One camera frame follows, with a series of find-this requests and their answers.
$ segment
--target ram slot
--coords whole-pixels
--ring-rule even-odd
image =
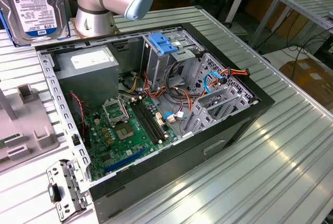
[[[136,102],[132,104],[131,108],[142,124],[144,130],[148,133],[153,144],[158,144],[159,140],[165,140],[163,132],[157,123],[153,120],[149,111],[146,109],[142,102]]]

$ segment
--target white table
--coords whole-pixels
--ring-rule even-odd
[[[116,17],[123,32],[191,22],[276,103],[239,142],[110,223],[321,223],[333,208],[333,115],[271,67],[204,10],[153,11],[142,21]],[[22,83],[39,91],[60,146],[0,175],[0,223],[56,224],[45,173],[71,158],[37,56],[32,47],[14,48],[0,32],[0,88]],[[96,224],[92,210],[70,223]]]

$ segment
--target cardboard box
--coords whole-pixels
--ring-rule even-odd
[[[284,64],[280,71],[288,78],[295,61]],[[292,81],[328,110],[333,109],[333,75],[311,58],[298,60]]]

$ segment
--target blue pcie slot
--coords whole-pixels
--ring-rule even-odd
[[[134,154],[134,155],[131,155],[127,158],[125,158],[124,160],[121,160],[115,164],[112,164],[106,168],[104,168],[104,173],[107,173],[107,172],[111,172],[117,168],[120,168],[122,167],[123,165],[127,164],[127,163],[130,163],[136,159],[138,159],[140,156],[142,156],[142,152],[145,150],[145,148],[143,148],[142,150],[140,150],[138,153]]]

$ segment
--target hard drive label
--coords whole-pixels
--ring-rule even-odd
[[[14,0],[14,4],[26,34],[42,36],[56,31],[55,12],[47,0]]]

